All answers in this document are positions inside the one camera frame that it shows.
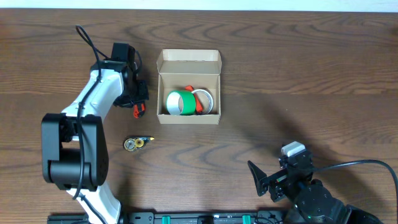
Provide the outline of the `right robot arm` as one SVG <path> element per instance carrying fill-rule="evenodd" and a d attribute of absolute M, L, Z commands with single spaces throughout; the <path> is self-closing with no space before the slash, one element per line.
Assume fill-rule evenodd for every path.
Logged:
<path fill-rule="evenodd" d="M 292 210 L 307 223 L 381 222 L 378 217 L 334 198 L 320 180 L 313 178 L 312 158 L 313 154 L 306 149 L 289 156 L 284 154 L 279 157 L 280 171 L 272 175 L 248 161 L 258 196 L 269 193 L 274 203 L 288 199 Z"/>

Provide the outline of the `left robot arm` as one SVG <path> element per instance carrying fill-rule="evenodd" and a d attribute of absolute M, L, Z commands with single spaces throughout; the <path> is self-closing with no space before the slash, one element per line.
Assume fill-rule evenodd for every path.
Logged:
<path fill-rule="evenodd" d="M 129 215 L 106 181 L 109 155 L 103 122 L 112 106 L 130 108 L 140 118 L 149 99 L 138 79 L 141 57 L 134 47 L 113 44 L 110 57 L 95 62 L 75 101 L 41 122 L 44 180 L 67 191 L 83 215 L 50 215 L 47 223 L 129 223 Z"/>

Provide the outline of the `green tape roll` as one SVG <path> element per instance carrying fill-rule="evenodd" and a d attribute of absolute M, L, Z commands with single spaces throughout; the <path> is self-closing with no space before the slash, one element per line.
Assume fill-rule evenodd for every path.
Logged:
<path fill-rule="evenodd" d="M 196 110 L 195 97 L 187 90 L 171 91 L 166 99 L 166 108 L 170 115 L 193 115 Z"/>

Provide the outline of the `orange utility knife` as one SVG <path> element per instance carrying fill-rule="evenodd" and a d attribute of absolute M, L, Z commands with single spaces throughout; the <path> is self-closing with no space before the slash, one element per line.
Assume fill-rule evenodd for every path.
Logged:
<path fill-rule="evenodd" d="M 133 106 L 133 115 L 135 118 L 141 118 L 146 112 L 145 103 L 137 103 Z"/>

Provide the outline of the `orange lighter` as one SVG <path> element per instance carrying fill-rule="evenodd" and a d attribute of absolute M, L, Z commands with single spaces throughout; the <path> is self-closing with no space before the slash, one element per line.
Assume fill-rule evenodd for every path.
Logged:
<path fill-rule="evenodd" d="M 203 114 L 203 106 L 202 106 L 199 98 L 197 97 L 197 94 L 193 92 L 194 88 L 191 85 L 187 85 L 185 87 L 185 90 L 190 91 L 195 97 L 195 104 L 196 104 L 195 105 L 195 112 L 196 112 L 196 114 L 197 115 Z"/>

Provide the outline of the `white tape roll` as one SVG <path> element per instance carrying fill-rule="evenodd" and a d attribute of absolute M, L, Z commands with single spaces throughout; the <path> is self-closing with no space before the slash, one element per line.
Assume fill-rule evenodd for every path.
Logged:
<path fill-rule="evenodd" d="M 214 99 L 213 99 L 211 93 L 204 89 L 196 89 L 193 92 L 196 94 L 202 93 L 208 98 L 208 107 L 205 111 L 203 111 L 203 114 L 209 114 L 214 107 Z"/>

